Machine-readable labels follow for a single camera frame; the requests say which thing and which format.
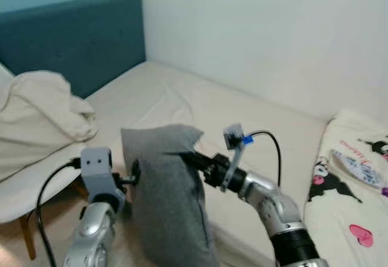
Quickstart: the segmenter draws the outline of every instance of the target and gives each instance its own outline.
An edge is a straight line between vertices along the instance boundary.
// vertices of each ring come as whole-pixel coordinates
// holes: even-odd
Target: gray cushion
[[[194,151],[202,132],[174,125],[122,129],[121,135],[127,170],[136,160],[141,170],[133,218],[145,255],[159,267],[219,266],[202,181],[198,171],[176,155]]]

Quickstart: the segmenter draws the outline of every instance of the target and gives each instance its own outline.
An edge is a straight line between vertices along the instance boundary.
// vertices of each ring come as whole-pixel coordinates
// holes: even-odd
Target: bed frame
[[[85,98],[146,60],[141,0],[77,0],[0,14],[0,63],[59,72]]]

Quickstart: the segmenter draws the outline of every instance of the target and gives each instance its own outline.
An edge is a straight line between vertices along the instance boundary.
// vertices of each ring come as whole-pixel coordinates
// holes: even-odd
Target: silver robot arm
[[[64,267],[106,267],[108,250],[115,238],[116,215],[125,205],[122,184],[136,184],[138,177],[120,179],[112,174],[107,147],[84,149],[81,176],[89,192],[89,205],[81,213]]]
[[[328,267],[319,257],[295,202],[268,178],[238,168],[247,138],[241,125],[228,127],[224,137],[227,148],[235,150],[232,162],[221,154],[209,158],[195,152],[183,153],[181,157],[187,164],[203,171],[207,184],[219,187],[223,192],[228,189],[237,193],[240,199],[256,209],[279,266]]]
[[[279,266],[329,267],[326,260],[319,257],[296,203],[275,183],[248,172],[238,196],[259,214]]]

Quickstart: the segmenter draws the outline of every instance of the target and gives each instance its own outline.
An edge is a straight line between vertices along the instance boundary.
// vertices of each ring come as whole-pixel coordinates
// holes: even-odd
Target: mattress
[[[213,156],[232,157],[222,130],[241,123],[246,132],[271,131],[283,155],[282,190],[303,211],[312,178],[311,168],[325,124],[316,118],[277,106],[162,64],[145,62],[129,70],[87,101],[95,108],[99,132],[88,146],[109,146],[116,171],[124,172],[120,128],[143,129],[172,123],[196,126],[204,131],[197,150]],[[247,147],[240,167],[277,179],[277,156],[272,141],[256,139]],[[255,262],[273,266],[273,249],[254,209],[236,194],[223,194],[206,185],[206,208],[216,241],[225,249]],[[239,266],[222,252],[221,260]]]

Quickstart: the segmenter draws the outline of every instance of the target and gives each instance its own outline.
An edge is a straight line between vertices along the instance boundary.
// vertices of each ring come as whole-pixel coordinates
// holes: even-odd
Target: white wall
[[[318,117],[388,121],[385,0],[144,0],[144,17],[149,59]]]

